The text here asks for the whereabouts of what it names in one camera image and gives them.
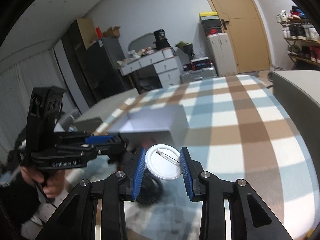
open box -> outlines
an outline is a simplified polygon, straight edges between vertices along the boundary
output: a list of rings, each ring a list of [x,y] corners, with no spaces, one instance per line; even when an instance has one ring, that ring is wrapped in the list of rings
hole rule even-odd
[[[121,133],[129,140],[128,150],[151,139],[155,144],[167,144],[181,149],[189,124],[181,105],[163,108],[142,108],[119,117],[109,128],[109,134]]]

door handle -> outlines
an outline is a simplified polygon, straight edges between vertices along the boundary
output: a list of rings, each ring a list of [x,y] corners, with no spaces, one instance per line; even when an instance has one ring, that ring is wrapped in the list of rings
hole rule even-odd
[[[224,28],[225,30],[227,30],[227,25],[226,25],[226,24],[229,24],[230,21],[224,21],[224,19],[222,18],[222,19],[221,19],[221,22],[222,22],[223,28]]]

white suitcase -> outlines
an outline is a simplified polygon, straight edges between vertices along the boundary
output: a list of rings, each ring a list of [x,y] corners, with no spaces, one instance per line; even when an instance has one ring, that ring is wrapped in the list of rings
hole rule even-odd
[[[227,33],[218,33],[207,37],[212,59],[219,76],[237,74],[236,61]]]

drawer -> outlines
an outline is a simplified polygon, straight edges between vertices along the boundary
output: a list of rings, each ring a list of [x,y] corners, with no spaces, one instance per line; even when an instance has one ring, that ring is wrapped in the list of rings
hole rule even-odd
[[[158,76],[159,76],[160,82],[163,82],[163,81],[167,81],[167,80],[170,80],[170,79],[179,78],[180,77],[180,71],[179,71],[179,69],[176,68],[176,69],[173,69],[173,70],[169,70],[169,71],[163,72],[163,73],[159,74]]]
[[[163,88],[167,88],[167,87],[171,87],[171,86],[175,86],[175,85],[180,85],[180,78],[174,78],[174,79],[170,79],[167,81],[163,81],[163,82],[161,82],[161,85]]]
[[[140,65],[140,62],[138,60],[120,68],[120,72],[121,72],[121,75],[125,76],[125,75],[128,75],[138,69],[141,68],[141,65]]]
[[[162,51],[158,51],[154,54],[142,57],[141,59],[139,59],[141,67],[146,67],[149,65],[153,65],[154,63],[157,63],[159,61],[164,60],[164,56]]]
[[[161,61],[159,63],[154,64],[156,72],[162,73],[171,69],[179,68],[181,66],[181,62],[179,57],[173,57],[165,61]]]
[[[166,58],[166,59],[174,57],[176,55],[176,52],[172,48],[163,49],[162,53],[163,53],[164,58]]]

stack of boxes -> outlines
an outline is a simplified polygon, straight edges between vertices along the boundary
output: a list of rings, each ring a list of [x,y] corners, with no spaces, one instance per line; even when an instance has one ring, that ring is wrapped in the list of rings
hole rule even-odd
[[[222,33],[221,21],[217,12],[202,12],[199,14],[199,21],[206,36]]]

